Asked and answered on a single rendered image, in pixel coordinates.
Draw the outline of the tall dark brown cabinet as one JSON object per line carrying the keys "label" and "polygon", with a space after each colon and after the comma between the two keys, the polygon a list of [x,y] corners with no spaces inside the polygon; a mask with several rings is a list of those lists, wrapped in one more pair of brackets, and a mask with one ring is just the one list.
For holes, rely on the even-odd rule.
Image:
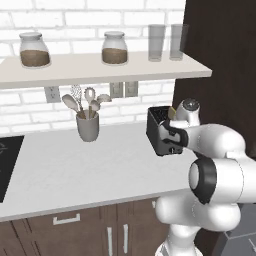
{"label": "tall dark brown cabinet", "polygon": [[178,79],[173,105],[198,100],[201,122],[238,131],[256,160],[256,0],[186,0],[184,23],[185,53],[212,75]]}

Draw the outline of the brown drawer front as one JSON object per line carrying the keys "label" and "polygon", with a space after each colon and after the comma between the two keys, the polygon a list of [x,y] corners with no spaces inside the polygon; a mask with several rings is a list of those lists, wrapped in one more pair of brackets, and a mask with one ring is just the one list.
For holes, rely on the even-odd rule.
{"label": "brown drawer front", "polygon": [[[77,213],[79,222],[53,225],[53,217],[70,218]],[[102,256],[98,208],[31,217],[25,223],[40,256]]]}

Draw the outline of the pale ladle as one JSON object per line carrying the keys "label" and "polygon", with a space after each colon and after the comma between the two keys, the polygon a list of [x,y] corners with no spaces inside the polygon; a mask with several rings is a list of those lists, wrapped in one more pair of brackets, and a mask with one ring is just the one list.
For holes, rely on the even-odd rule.
{"label": "pale ladle", "polygon": [[108,94],[100,94],[97,97],[97,102],[99,104],[101,104],[102,102],[111,102],[111,101],[112,101],[112,99],[111,99],[111,97]]}

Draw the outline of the glass jar with brown contents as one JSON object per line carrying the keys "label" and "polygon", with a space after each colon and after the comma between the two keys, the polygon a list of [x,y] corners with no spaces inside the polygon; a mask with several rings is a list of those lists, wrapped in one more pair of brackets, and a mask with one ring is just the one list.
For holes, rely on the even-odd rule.
{"label": "glass jar with brown contents", "polygon": [[107,31],[102,46],[102,61],[110,65],[124,64],[128,61],[128,50],[124,32]]}
{"label": "glass jar with brown contents", "polygon": [[41,33],[25,32],[19,37],[20,59],[23,67],[44,68],[51,64],[50,54]]}

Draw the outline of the white wall switch plate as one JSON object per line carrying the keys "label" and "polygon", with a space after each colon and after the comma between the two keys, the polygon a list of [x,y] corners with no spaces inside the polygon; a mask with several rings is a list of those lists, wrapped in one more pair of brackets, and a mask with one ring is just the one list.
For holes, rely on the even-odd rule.
{"label": "white wall switch plate", "polygon": [[126,82],[125,83],[125,96],[126,97],[137,97],[138,96],[138,82]]}
{"label": "white wall switch plate", "polygon": [[122,98],[123,97],[123,83],[115,82],[110,84],[110,97]]}

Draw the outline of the white wall socket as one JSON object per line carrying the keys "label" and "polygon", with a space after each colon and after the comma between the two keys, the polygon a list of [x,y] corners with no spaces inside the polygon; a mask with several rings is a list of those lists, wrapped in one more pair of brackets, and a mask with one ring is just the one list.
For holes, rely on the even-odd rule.
{"label": "white wall socket", "polygon": [[45,87],[45,96],[48,103],[59,103],[61,101],[58,86]]}

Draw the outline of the black toaster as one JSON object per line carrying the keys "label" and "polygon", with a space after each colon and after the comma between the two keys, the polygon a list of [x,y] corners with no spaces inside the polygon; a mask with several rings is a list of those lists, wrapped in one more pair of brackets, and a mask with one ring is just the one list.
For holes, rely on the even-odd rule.
{"label": "black toaster", "polygon": [[183,148],[160,139],[158,125],[168,117],[168,106],[150,107],[147,112],[146,135],[158,156],[182,154]]}

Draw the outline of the white wall shelf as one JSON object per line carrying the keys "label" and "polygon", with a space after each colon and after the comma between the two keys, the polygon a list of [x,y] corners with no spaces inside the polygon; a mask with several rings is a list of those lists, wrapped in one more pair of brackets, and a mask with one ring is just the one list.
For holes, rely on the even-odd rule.
{"label": "white wall shelf", "polygon": [[150,62],[147,52],[130,52],[127,64],[107,65],[100,53],[53,55],[50,66],[28,69],[18,57],[0,64],[0,89],[50,87],[164,79],[210,77],[212,70],[193,58],[172,61],[164,52],[160,62]]}

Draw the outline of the pale pasta spoon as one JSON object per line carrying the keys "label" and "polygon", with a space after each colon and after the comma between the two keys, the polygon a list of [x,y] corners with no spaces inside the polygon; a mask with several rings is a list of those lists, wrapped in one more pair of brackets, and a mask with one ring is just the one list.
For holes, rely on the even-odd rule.
{"label": "pale pasta spoon", "polygon": [[92,87],[87,87],[84,91],[85,99],[88,102],[89,111],[88,114],[92,113],[91,102],[95,99],[95,90]]}

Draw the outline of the clear drinking glass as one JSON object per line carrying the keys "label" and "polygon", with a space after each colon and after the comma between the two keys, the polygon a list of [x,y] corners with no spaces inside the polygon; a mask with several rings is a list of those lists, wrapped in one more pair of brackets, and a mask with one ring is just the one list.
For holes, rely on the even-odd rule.
{"label": "clear drinking glass", "polygon": [[166,26],[162,24],[150,24],[148,26],[148,59],[160,61],[165,39]]}

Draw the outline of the brown cupboard door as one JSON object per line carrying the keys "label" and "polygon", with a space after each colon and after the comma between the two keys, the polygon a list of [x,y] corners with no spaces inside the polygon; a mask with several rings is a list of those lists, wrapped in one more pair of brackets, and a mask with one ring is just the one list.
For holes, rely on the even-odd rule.
{"label": "brown cupboard door", "polygon": [[117,256],[117,206],[101,206],[100,220],[103,256]]}
{"label": "brown cupboard door", "polygon": [[[168,235],[169,226],[155,212],[156,198],[117,205],[117,256],[155,256]],[[123,252],[123,225],[129,226],[128,253]]]}

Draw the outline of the small pale wooden spoon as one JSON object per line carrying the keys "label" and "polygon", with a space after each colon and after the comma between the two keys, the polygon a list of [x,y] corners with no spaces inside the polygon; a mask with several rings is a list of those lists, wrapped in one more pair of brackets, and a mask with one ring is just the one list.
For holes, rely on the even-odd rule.
{"label": "small pale wooden spoon", "polygon": [[93,118],[95,113],[100,109],[100,104],[98,103],[97,100],[92,100],[89,105],[89,109],[90,109],[90,118]]}

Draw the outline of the pale slotted spatula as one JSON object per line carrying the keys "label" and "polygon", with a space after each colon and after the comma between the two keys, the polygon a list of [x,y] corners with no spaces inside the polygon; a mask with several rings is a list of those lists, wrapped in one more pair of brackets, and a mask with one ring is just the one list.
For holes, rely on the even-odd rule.
{"label": "pale slotted spatula", "polygon": [[81,87],[79,85],[72,85],[71,86],[71,94],[79,105],[80,114],[83,114],[83,107],[82,107],[82,103],[81,103],[81,99],[82,99]]}

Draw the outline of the grey utensil pot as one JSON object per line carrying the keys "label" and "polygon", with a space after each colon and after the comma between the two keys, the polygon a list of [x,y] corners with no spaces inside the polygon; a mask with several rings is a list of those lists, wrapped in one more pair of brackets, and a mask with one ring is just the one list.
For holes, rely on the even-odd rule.
{"label": "grey utensil pot", "polygon": [[90,114],[87,110],[84,114],[85,119],[76,116],[79,136],[85,142],[95,141],[99,135],[99,114],[92,112],[93,118],[89,118]]}

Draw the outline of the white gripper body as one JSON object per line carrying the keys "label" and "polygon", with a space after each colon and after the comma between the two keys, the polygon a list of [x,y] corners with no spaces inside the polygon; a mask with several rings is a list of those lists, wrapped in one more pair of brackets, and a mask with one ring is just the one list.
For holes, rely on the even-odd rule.
{"label": "white gripper body", "polygon": [[162,134],[169,134],[171,132],[171,126],[169,125],[170,121],[165,120],[160,125],[160,131]]}

